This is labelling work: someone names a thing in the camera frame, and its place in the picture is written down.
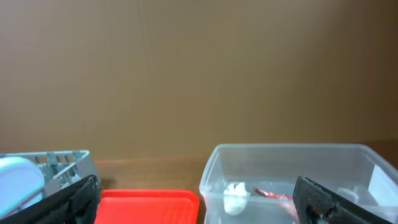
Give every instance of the white crumpled paper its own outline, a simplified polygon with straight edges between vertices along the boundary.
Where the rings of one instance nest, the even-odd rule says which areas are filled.
[[[224,190],[224,209],[229,215],[239,215],[248,203],[250,193],[245,189],[244,182],[234,182]]]

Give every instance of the dish rack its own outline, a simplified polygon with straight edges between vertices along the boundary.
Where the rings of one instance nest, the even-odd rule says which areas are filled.
[[[42,171],[45,187],[35,191],[29,198],[40,193],[46,198],[88,175],[98,176],[90,152],[87,150],[0,154],[0,159],[4,157],[29,159]],[[10,214],[18,212],[26,201],[13,208]]]

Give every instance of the brown backdrop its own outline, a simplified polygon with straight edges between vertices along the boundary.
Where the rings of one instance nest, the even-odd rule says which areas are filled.
[[[2,0],[0,151],[398,138],[398,1]]]

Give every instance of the wooden table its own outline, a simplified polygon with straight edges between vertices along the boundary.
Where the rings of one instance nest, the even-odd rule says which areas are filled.
[[[394,167],[398,167],[398,140],[367,142]],[[95,161],[104,189],[187,189],[199,193],[199,183],[209,154],[195,157]],[[198,223],[204,223],[201,198]]]

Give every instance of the white object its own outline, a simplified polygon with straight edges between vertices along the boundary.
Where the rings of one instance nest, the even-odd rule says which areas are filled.
[[[43,173],[32,161],[22,157],[0,159],[0,217],[39,202],[44,185]]]
[[[248,193],[244,182],[231,183],[224,190],[224,209],[229,215],[239,215],[248,204]]]
[[[353,188],[353,190],[347,189],[345,187],[339,187],[337,189],[338,195],[343,196],[344,198],[346,198],[354,203],[358,203],[358,200],[359,200],[359,196],[358,196],[357,192],[358,192],[357,186],[355,186]]]

